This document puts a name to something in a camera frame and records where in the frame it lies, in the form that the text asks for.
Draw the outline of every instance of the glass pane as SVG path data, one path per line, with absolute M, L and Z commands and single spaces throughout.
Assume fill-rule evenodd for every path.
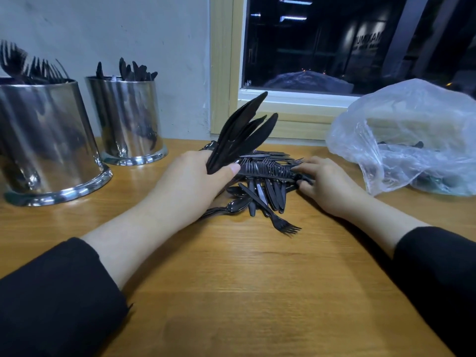
M 363 95 L 414 77 L 476 96 L 476 0 L 248 0 L 242 87 Z

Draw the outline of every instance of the fingernail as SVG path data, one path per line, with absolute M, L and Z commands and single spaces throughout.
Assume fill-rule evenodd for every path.
M 230 169 L 234 174 L 237 174 L 241 169 L 241 165 L 237 163 L 230 164 Z

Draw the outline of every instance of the white wall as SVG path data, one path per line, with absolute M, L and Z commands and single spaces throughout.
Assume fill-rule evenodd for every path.
M 119 58 L 156 78 L 163 137 L 210 140 L 209 0 L 0 0 L 0 38 L 58 58 L 80 89 L 100 134 L 84 77 Z

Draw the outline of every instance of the left hand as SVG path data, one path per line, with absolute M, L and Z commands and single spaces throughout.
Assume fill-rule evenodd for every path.
M 206 163 L 210 150 L 187 151 L 177 157 L 147 196 L 158 203 L 160 213 L 170 215 L 176 231 L 195 222 L 213 199 L 239 172 L 239 164 L 230 164 L 208 175 Z

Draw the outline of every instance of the clear plastic bag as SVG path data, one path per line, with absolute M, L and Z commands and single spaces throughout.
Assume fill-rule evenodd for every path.
M 476 194 L 476 100 L 420 79 L 362 96 L 332 123 L 331 153 L 359 164 L 367 192 L 410 184 Z

